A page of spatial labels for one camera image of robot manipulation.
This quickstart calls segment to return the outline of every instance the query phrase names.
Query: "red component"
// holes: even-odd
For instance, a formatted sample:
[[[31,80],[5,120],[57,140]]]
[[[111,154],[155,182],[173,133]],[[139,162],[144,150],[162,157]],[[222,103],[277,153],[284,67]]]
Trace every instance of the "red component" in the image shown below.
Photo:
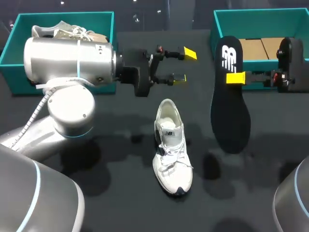
[[[274,75],[274,83],[276,83],[276,81],[278,81],[278,78],[279,78],[279,75],[278,75],[278,73],[275,73],[275,75]]]

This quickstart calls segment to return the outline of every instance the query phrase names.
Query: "yellow tape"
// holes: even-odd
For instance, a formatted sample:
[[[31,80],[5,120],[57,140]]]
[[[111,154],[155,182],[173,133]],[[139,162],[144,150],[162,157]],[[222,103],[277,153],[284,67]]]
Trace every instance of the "yellow tape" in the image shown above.
[[[246,83],[246,72],[238,73],[227,73],[226,74],[227,84],[245,84]]]
[[[184,80],[183,81],[174,81],[173,82],[173,85],[178,85],[178,84],[184,84],[184,82],[187,82],[187,76],[184,75]]]
[[[197,59],[197,53],[195,51],[190,50],[189,48],[184,48],[184,57],[185,59]]]

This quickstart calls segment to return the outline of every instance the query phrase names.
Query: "teal box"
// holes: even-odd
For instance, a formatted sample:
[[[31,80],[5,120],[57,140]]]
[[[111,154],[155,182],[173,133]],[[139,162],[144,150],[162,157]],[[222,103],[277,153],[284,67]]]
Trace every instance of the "teal box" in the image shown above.
[[[232,35],[238,39],[294,37],[304,45],[304,57],[309,60],[309,12],[307,8],[218,10],[213,12],[211,51],[214,56],[220,38]],[[277,59],[244,60],[244,71],[266,72],[278,68]],[[266,89],[262,84],[245,89]]]
[[[19,14],[0,57],[0,72],[2,72],[13,94],[42,94],[42,90],[37,90],[27,80],[24,69],[24,46],[26,40],[31,37],[33,25],[52,27],[61,20],[106,35],[114,46],[114,50],[117,50],[114,12]],[[90,88],[90,90],[94,94],[114,94],[116,84]]]

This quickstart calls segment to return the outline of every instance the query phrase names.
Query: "cable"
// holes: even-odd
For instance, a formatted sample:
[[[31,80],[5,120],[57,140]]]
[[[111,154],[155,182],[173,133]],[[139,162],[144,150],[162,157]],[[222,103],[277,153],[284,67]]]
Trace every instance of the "cable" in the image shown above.
[[[28,131],[31,124],[34,122],[36,117],[38,116],[39,112],[42,110],[43,106],[47,103],[48,99],[57,91],[59,90],[59,87],[68,87],[74,85],[74,82],[81,83],[90,87],[95,87],[94,84],[90,83],[89,81],[80,78],[80,77],[60,77],[51,79],[46,84],[43,85],[37,85],[37,89],[43,88],[44,97],[36,107],[35,111],[31,115],[30,119],[24,126],[24,128],[21,130],[21,132],[18,134],[18,136],[15,138],[15,141],[12,142],[11,146],[9,147],[12,150],[14,149],[14,146],[18,143],[18,141],[25,135],[25,133]]]

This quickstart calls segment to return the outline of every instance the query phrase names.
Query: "brown cardboard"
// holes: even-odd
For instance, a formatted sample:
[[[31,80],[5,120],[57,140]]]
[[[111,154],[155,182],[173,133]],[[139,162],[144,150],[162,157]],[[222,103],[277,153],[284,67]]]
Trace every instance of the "brown cardboard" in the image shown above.
[[[262,43],[269,59],[277,59],[277,50],[284,38],[262,38]]]
[[[268,59],[262,41],[240,39],[243,51],[243,60],[261,60]]]

